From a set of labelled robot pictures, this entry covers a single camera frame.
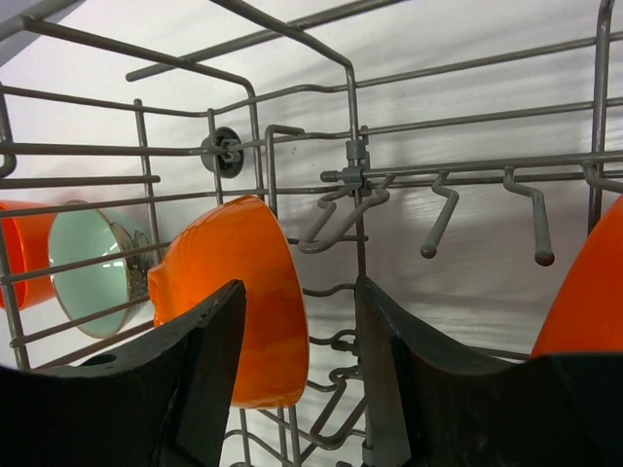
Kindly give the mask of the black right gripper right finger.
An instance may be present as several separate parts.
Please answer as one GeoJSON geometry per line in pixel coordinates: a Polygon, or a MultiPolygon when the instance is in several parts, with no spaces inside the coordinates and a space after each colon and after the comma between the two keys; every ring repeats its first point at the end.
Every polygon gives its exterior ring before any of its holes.
{"type": "Polygon", "coordinates": [[[622,357],[515,364],[355,284],[356,343],[378,466],[618,466],[622,357]]]}

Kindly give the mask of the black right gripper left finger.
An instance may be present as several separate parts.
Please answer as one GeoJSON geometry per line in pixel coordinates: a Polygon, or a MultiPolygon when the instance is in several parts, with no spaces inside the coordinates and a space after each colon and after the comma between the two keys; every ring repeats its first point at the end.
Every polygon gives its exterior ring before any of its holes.
{"type": "Polygon", "coordinates": [[[216,466],[246,294],[233,280],[78,366],[1,371],[5,466],[216,466]]]}

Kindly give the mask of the small white bowl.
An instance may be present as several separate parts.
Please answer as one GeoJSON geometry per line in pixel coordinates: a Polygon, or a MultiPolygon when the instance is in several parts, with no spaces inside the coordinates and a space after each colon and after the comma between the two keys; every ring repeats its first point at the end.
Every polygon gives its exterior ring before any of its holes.
{"type": "Polygon", "coordinates": [[[217,206],[171,242],[148,272],[154,324],[176,318],[235,279],[244,285],[246,312],[232,404],[294,406],[309,374],[308,318],[288,241],[259,198],[217,206]]]}

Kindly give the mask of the orange round bowl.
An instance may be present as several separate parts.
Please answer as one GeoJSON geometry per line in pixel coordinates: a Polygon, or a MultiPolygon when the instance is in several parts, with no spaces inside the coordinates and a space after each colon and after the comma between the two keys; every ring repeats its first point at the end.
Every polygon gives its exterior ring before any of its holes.
{"type": "Polygon", "coordinates": [[[531,351],[622,350],[622,199],[591,231],[570,267],[531,351]]]}

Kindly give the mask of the grey wire dish rack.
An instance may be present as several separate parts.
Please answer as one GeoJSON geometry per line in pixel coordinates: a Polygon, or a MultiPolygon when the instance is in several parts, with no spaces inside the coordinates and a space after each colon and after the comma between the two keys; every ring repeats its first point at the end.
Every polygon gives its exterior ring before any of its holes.
{"type": "MultiPolygon", "coordinates": [[[[398,73],[357,73],[337,42],[377,47],[391,29],[412,61],[457,16],[414,1],[353,1],[284,21],[243,1],[210,11],[254,32],[189,54],[140,38],[147,3],[40,1],[1,40],[38,37],[1,81],[1,220],[119,208],[167,247],[209,210],[255,196],[276,216],[302,287],[310,366],[291,407],[232,404],[219,464],[302,466],[361,445],[378,466],[356,343],[365,276],[411,314],[483,354],[520,364],[591,231],[622,199],[616,1],[589,7],[594,34],[398,73]]],[[[148,294],[95,339],[56,295],[19,310],[14,284],[87,266],[10,270],[1,307],[20,371],[78,366],[157,329],[148,294]]]]}

